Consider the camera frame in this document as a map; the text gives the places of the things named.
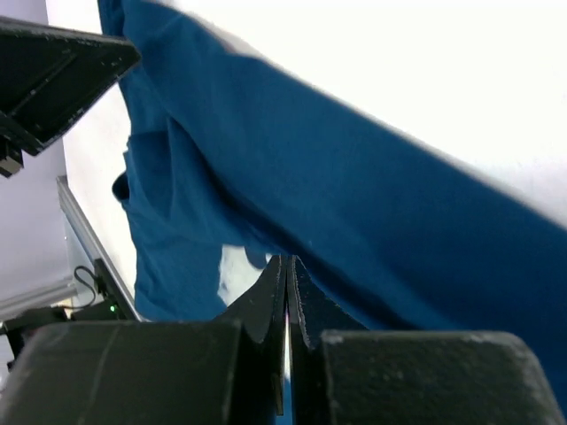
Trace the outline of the navy blue printed t-shirt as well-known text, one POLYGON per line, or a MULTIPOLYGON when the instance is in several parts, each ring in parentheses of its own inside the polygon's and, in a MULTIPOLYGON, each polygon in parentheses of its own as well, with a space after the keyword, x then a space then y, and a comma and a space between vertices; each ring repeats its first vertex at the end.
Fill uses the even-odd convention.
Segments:
POLYGON ((562 228, 174 9, 98 9, 141 55, 120 81, 131 130, 113 194, 145 319, 220 313, 226 245, 293 254, 370 328, 521 337, 565 404, 562 228))

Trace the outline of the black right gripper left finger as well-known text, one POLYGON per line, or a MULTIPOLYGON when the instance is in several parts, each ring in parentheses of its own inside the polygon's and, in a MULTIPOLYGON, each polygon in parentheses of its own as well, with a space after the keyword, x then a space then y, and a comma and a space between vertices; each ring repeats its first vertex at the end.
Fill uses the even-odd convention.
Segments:
POLYGON ((275 416, 284 414, 285 322, 287 308, 285 256, 274 256, 256 283, 214 318, 239 322, 260 355, 259 372, 269 387, 264 391, 275 416))

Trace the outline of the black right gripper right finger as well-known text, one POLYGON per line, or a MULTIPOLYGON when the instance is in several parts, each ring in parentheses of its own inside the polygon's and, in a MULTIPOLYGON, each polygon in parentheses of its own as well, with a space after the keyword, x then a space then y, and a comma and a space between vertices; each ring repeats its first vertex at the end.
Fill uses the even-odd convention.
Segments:
POLYGON ((297 256, 288 258, 287 305, 290 323, 292 419, 299 425, 328 424, 325 330, 364 330, 366 327, 328 298, 313 282, 297 256))

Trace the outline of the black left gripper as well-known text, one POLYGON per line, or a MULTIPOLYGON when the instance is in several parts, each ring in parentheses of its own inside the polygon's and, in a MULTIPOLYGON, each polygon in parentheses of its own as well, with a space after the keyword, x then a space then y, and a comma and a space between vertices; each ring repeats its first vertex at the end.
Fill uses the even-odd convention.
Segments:
POLYGON ((132 42, 1 19, 1 175, 62 137, 140 60, 132 42))

